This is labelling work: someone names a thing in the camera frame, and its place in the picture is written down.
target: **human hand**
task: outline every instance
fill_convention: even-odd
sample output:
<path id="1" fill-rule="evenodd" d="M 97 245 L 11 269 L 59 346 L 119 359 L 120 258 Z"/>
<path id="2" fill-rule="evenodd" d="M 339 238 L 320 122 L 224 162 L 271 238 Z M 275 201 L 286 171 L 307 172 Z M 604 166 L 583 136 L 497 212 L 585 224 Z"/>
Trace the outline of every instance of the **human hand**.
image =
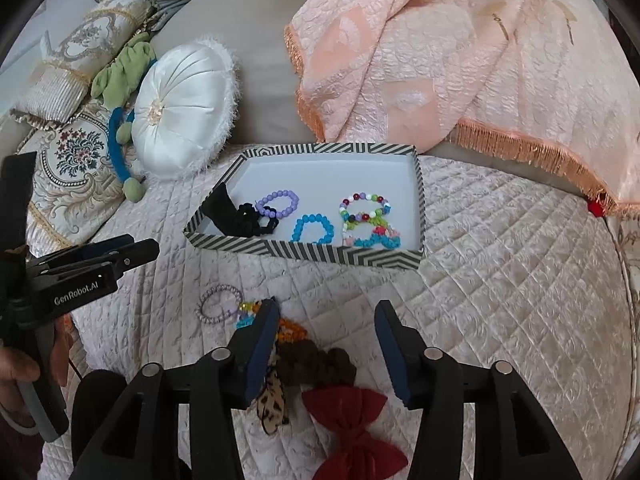
<path id="1" fill-rule="evenodd" d="M 51 350 L 50 366 L 53 380 L 66 386 L 71 334 L 65 330 L 63 318 L 55 321 L 56 339 Z M 27 354 L 15 348 L 0 348 L 0 404 L 11 418 L 21 426 L 33 426 L 33 420 L 22 400 L 16 381 L 33 383 L 40 377 L 40 367 Z"/>

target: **bow knot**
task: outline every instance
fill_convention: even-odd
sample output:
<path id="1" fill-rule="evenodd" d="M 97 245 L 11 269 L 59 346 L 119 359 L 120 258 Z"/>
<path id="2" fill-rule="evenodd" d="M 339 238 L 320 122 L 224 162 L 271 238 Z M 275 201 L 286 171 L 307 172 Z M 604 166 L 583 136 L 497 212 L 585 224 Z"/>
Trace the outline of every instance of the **bow knot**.
<path id="1" fill-rule="evenodd" d="M 384 395 L 329 386 L 303 393 L 302 401 L 315 420 L 340 439 L 340 449 L 318 468 L 314 480 L 383 480 L 408 464 L 402 451 L 366 430 L 380 415 Z"/>

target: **pink blanket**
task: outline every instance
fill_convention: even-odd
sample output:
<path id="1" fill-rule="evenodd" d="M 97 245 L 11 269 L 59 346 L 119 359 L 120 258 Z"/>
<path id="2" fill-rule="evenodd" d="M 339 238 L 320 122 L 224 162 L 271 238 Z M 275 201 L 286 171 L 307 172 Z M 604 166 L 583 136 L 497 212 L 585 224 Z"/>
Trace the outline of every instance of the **pink blanket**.
<path id="1" fill-rule="evenodd" d="M 320 141 L 448 138 L 640 212 L 640 88 L 591 0 L 308 0 L 285 40 Z"/>

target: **metal screw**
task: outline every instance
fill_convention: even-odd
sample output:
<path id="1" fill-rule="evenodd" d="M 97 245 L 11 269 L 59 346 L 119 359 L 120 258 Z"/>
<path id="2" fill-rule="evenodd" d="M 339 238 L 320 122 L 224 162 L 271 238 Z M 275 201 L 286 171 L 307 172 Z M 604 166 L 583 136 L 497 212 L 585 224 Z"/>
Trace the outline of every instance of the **metal screw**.
<path id="1" fill-rule="evenodd" d="M 513 366 L 511 366 L 507 361 L 498 361 L 495 364 L 495 369 L 503 375 L 509 375 L 513 372 Z"/>
<path id="2" fill-rule="evenodd" d="M 231 357 L 231 350 L 226 346 L 220 346 L 211 352 L 211 357 L 213 357 L 215 361 L 224 361 Z"/>
<path id="3" fill-rule="evenodd" d="M 442 359 L 443 355 L 444 354 L 442 353 L 442 350 L 440 350 L 439 348 L 436 348 L 435 346 L 430 346 L 424 351 L 424 356 L 427 359 L 431 359 L 432 361 L 437 361 L 438 359 Z"/>
<path id="4" fill-rule="evenodd" d="M 149 363 L 142 368 L 142 374 L 145 377 L 153 377 L 160 371 L 160 367 L 156 363 Z"/>

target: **blue plush limb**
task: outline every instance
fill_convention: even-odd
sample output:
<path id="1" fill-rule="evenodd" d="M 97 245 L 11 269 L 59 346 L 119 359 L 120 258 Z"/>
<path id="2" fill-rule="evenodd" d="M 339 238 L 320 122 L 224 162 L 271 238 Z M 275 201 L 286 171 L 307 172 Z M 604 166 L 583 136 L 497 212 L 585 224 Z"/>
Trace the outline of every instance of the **blue plush limb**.
<path id="1" fill-rule="evenodd" d="M 116 140 L 116 130 L 122 120 L 122 108 L 118 107 L 113 110 L 109 119 L 109 131 L 107 135 L 107 146 L 109 148 L 109 157 L 113 164 L 113 169 L 116 171 L 118 180 L 123 182 L 131 177 L 129 170 L 124 163 L 124 157 L 122 156 L 122 149 Z"/>

